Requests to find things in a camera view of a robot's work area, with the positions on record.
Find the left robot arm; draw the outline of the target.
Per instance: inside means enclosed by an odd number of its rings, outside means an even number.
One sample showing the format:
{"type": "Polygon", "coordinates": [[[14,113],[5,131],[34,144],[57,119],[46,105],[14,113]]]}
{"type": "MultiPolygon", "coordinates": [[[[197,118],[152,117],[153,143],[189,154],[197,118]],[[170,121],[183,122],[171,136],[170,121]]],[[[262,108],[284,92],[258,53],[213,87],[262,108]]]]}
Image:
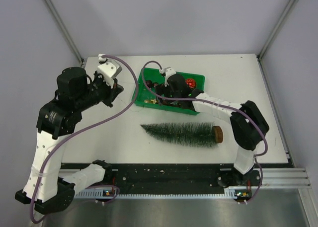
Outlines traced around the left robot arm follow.
{"type": "Polygon", "coordinates": [[[66,177],[59,177],[66,146],[55,146],[74,133],[82,120],[82,112],[103,102],[112,107],[114,99],[124,90],[115,77],[95,71],[90,78],[85,69],[66,68],[57,77],[54,99],[39,111],[37,145],[27,184],[15,194],[23,204],[34,203],[34,210],[43,214],[64,211],[75,195],[87,187],[111,183],[111,165],[96,160],[88,167],[66,177]]]}

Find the small green christmas tree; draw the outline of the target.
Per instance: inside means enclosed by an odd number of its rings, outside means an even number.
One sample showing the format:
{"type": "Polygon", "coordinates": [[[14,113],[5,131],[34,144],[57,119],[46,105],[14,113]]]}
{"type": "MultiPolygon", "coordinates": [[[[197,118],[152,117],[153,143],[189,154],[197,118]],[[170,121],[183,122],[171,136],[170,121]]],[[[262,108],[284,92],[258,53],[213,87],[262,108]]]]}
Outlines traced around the small green christmas tree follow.
{"type": "Polygon", "coordinates": [[[151,137],[170,144],[212,148],[224,140],[223,130],[212,122],[142,124],[151,137]]]}

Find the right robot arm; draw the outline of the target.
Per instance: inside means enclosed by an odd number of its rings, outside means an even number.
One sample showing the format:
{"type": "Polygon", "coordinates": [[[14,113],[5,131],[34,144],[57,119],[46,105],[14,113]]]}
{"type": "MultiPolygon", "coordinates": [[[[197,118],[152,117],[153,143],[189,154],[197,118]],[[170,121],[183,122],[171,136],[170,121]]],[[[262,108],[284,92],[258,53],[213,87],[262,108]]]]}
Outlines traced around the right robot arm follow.
{"type": "Polygon", "coordinates": [[[155,85],[160,103],[177,102],[181,108],[207,113],[230,124],[238,145],[232,180],[244,185],[250,179],[257,157],[268,151],[266,134],[269,125],[253,101],[233,103],[209,96],[204,91],[191,88],[186,79],[177,73],[165,75],[164,83],[155,85]]]}

